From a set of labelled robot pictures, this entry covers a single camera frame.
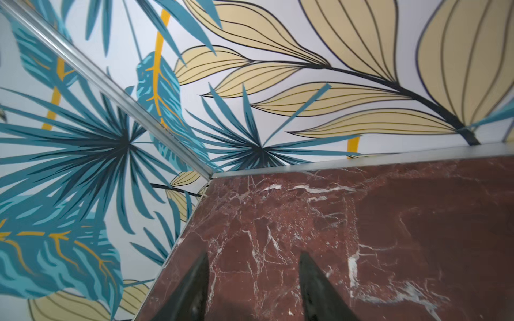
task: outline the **wall mural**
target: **wall mural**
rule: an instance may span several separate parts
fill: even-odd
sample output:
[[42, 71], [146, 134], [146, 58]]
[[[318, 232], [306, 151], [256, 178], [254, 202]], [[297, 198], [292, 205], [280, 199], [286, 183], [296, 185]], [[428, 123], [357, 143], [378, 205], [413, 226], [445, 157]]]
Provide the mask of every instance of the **wall mural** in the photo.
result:
[[[49, 1], [29, 4], [71, 40]], [[4, 17], [2, 56], [23, 74], [2, 61], [0, 307], [20, 320], [131, 319], [206, 180]]]
[[[188, 11], [176, 1], [135, 2], [138, 6], [129, 10], [131, 3], [123, 1], [118, 20], [126, 16], [130, 28], [121, 37], [134, 44], [139, 57], [136, 98], [215, 171], [477, 145], [511, 135], [506, 120], [514, 116], [507, 104], [514, 81], [511, 0], [431, 1], [432, 15], [412, 37], [414, 46], [405, 48], [398, 47], [406, 33], [399, 26], [409, 28], [401, 14], [413, 9], [402, 2], [287, 3], [303, 15], [282, 18], [303, 19], [308, 28], [304, 24], [302, 30], [310, 29], [323, 50], [301, 45], [313, 39], [293, 36], [298, 23], [289, 21], [293, 27], [287, 27], [272, 13], [278, 8], [264, 2], [184, 0]], [[64, 17], [73, 3], [62, 2]], [[116, 12], [109, 3], [105, 0], [102, 9], [99, 38], [105, 60], [96, 59], [99, 65], [118, 59], [108, 54]], [[99, 8], [100, 1], [91, 1], [81, 11], [87, 11], [88, 42], [78, 46], [86, 53], [94, 43], [90, 37]], [[144, 19], [131, 18], [138, 10]], [[166, 29], [173, 20], [177, 24]], [[148, 21], [159, 32], [154, 50], [143, 58], [137, 32], [155, 33]], [[194, 42], [201, 45], [187, 47]], [[264, 52], [277, 58], [253, 58], [271, 56]], [[401, 59], [406, 55], [412, 66]], [[167, 61], [175, 61], [173, 69]], [[408, 76], [405, 69], [411, 70]], [[302, 77], [307, 71], [317, 72], [320, 80]], [[113, 79], [123, 81], [120, 73]], [[419, 86], [412, 88], [415, 82]], [[193, 83], [203, 89], [180, 94]], [[325, 85], [330, 87], [321, 95]], [[213, 103], [219, 112], [210, 107]], [[259, 117], [253, 116], [256, 111]], [[501, 125], [481, 128], [498, 120]]]
[[[26, 2], [215, 171], [514, 138], [512, 0]], [[0, 306], [131, 318], [206, 181], [0, 23]]]

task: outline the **metal trim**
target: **metal trim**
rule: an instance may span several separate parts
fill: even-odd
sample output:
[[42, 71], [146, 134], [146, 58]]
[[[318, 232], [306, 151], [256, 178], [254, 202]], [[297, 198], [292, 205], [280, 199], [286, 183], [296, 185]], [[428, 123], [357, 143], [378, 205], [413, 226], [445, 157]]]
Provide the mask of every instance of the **metal trim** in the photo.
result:
[[181, 160], [206, 179], [209, 180], [212, 177], [213, 171], [211, 168], [202, 163], [196, 154], [183, 146], [152, 115], [146, 112], [78, 48], [53, 29], [39, 14], [35, 13], [26, 4], [16, 0], [0, 0], [0, 6], [24, 27], [32, 31], [39, 40], [61, 56], [88, 81], [101, 88], [106, 96], [172, 150]]
[[341, 159], [309, 164], [245, 169], [243, 171], [215, 173], [212, 178], [262, 175], [289, 172], [319, 171], [321, 169], [375, 166], [386, 164], [430, 162], [449, 159], [484, 158], [514, 155], [514, 143], [491, 143], [477, 146], [459, 146], [443, 149], [423, 150], [383, 156]]

